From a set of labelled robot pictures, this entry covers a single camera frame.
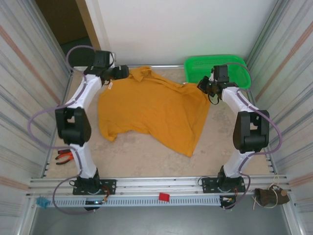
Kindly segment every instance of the yellow t-shirt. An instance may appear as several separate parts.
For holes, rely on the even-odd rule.
[[[209,106],[207,95],[196,84],[178,84],[150,67],[140,67],[131,70],[128,78],[113,81],[100,94],[99,128],[110,141],[130,130],[151,134],[191,157]]]

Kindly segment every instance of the plastic basket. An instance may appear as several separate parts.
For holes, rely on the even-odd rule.
[[[223,65],[237,62],[246,65],[244,60],[237,55],[208,55],[188,58],[184,63],[186,80],[189,83],[198,83],[204,76],[210,77],[214,65]],[[228,65],[230,82],[235,82],[242,89],[251,86],[249,73],[239,65]]]

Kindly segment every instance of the red handle pliers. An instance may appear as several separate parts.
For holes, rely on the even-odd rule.
[[[55,160],[58,160],[62,157],[66,157],[66,156],[68,156],[68,159],[64,160],[63,162],[58,162],[58,163],[56,163],[56,165],[63,165],[63,164],[68,163],[69,161],[74,159],[73,154],[70,151],[70,149],[59,150],[58,154],[59,155],[55,158]]]

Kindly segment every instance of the brown object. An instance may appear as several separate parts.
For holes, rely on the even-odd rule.
[[[36,3],[60,45],[88,37],[75,0],[36,0]]]
[[[80,11],[80,14],[83,18],[84,25],[86,27],[86,30],[87,30],[87,33],[88,33],[88,36],[89,36],[89,39],[91,41],[92,46],[94,48],[100,50],[101,49],[100,44],[98,41],[98,37],[96,35],[96,31],[94,30],[94,27],[93,27],[93,23],[92,23],[92,20],[91,20],[91,17],[90,17],[90,14],[89,14],[89,11],[88,11],[88,8],[86,5],[86,1],[85,0],[76,0],[76,3],[78,6],[78,9]]]
[[[277,202],[278,205],[281,205],[289,202],[287,191],[277,185],[272,185],[269,189],[266,190],[256,188],[254,192],[256,195],[256,200],[263,207],[265,207],[268,203],[276,204]]]

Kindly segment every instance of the purple cable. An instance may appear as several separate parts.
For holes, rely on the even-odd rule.
[[[67,66],[68,66],[70,69],[72,69],[73,71],[78,71],[78,72],[80,72],[80,73],[82,74],[82,76],[83,76],[84,85],[83,85],[81,91],[80,91],[79,94],[75,97],[75,100],[72,101],[71,103],[68,103],[68,104],[65,104],[65,105],[61,105],[61,106],[57,106],[57,107],[54,107],[54,108],[50,108],[50,109],[45,109],[45,110],[39,111],[39,112],[37,112],[34,116],[32,116],[32,117],[29,119],[28,123],[27,123],[27,130],[28,130],[28,133],[29,133],[31,139],[32,139],[34,142],[36,142],[38,145],[40,145],[41,147],[43,147],[43,148],[50,148],[50,149],[64,149],[64,148],[70,148],[70,149],[72,149],[72,150],[75,152],[75,154],[76,154],[76,156],[77,156],[77,161],[78,161],[78,165],[79,165],[79,173],[78,173],[77,175],[75,175],[75,176],[72,176],[72,177],[69,177],[69,178],[66,178],[66,179],[62,180],[62,181],[55,187],[55,189],[54,189],[54,191],[53,191],[53,194],[52,194],[52,203],[53,203],[54,207],[55,207],[56,209],[58,209],[59,211],[61,211],[62,213],[64,213],[64,214],[69,214],[69,215],[80,215],[80,214],[86,214],[86,213],[92,212],[92,211],[69,212],[69,211],[65,211],[65,210],[59,208],[59,207],[56,205],[56,203],[55,203],[55,194],[56,194],[56,191],[57,191],[57,189],[59,188],[59,186],[60,186],[61,184],[63,184],[64,182],[68,181],[68,180],[75,179],[75,178],[79,177],[79,176],[82,174],[82,172],[83,172],[83,166],[82,166],[82,162],[81,162],[80,156],[79,156],[77,150],[76,150],[74,147],[72,147],[72,146],[69,146],[69,145],[68,145],[68,146],[52,146],[52,145],[48,145],[48,144],[42,142],[40,139],[38,139],[37,137],[35,137],[34,134],[32,133],[32,131],[31,131],[31,124],[32,124],[33,120],[35,119],[35,117],[39,116],[40,114],[44,114],[44,113],[47,113],[47,112],[50,112],[50,111],[55,111],[55,110],[57,110],[57,109],[66,108],[67,106],[72,105],[73,103],[75,103],[75,102],[77,101],[77,99],[78,99],[78,98],[82,95],[82,93],[84,92],[84,90],[85,90],[85,88],[86,88],[86,81],[87,81],[86,76],[84,75],[83,72],[81,72],[81,71],[79,71],[79,70],[73,68],[73,67],[69,64],[69,61],[68,61],[68,58],[69,58],[70,53],[71,53],[73,50],[77,49],[77,48],[89,48],[89,49],[92,49],[92,50],[96,50],[96,49],[93,48],[93,47],[90,47],[90,46],[80,45],[80,46],[75,46],[75,47],[73,47],[73,48],[72,48],[71,50],[69,50],[68,53],[67,53],[67,56],[66,56]]]
[[[241,66],[242,68],[244,68],[244,69],[248,72],[248,74],[249,74],[249,76],[250,76],[250,79],[252,80],[252,74],[251,74],[251,72],[248,70],[248,68],[247,68],[246,66],[244,66],[244,65],[242,65],[242,64],[240,64],[240,63],[236,63],[236,62],[233,62],[233,63],[226,63],[226,64],[224,64],[224,65],[239,65],[239,66]],[[238,203],[244,198],[244,196],[246,195],[246,193],[247,193],[248,190],[249,190],[249,187],[250,187],[250,185],[251,185],[251,178],[250,178],[249,175],[244,174],[244,173],[241,172],[243,166],[244,166],[245,163],[248,161],[248,159],[249,159],[250,157],[254,156],[254,155],[266,155],[266,154],[274,153],[274,152],[276,152],[276,151],[281,147],[281,145],[282,145],[282,143],[283,143],[283,135],[282,135],[282,133],[280,132],[278,126],[277,126],[270,118],[268,118],[266,115],[262,114],[259,110],[257,110],[257,109],[255,109],[255,108],[251,107],[251,106],[242,98],[242,96],[241,96],[240,93],[239,93],[239,91],[249,92],[250,89],[251,89],[251,87],[250,87],[249,89],[247,89],[247,90],[238,89],[238,91],[236,92],[237,97],[238,97],[238,98],[241,100],[241,102],[244,103],[249,109],[251,109],[252,111],[256,112],[258,115],[260,115],[261,117],[263,117],[266,121],[268,121],[268,122],[275,128],[275,130],[277,131],[278,137],[279,137],[279,143],[278,143],[277,147],[276,147],[275,149],[271,150],[271,151],[264,152],[264,153],[262,153],[262,152],[251,153],[251,154],[249,154],[249,155],[243,160],[243,162],[240,164],[240,166],[239,166],[239,168],[238,168],[238,171],[239,171],[239,173],[240,173],[241,175],[246,176],[246,177],[248,178],[248,185],[247,185],[247,187],[246,187],[246,190],[245,190],[244,193],[242,194],[242,196],[241,196],[236,202],[234,202],[233,204],[231,204],[231,205],[225,207],[225,209],[232,208],[233,206],[235,206],[236,204],[238,204]]]

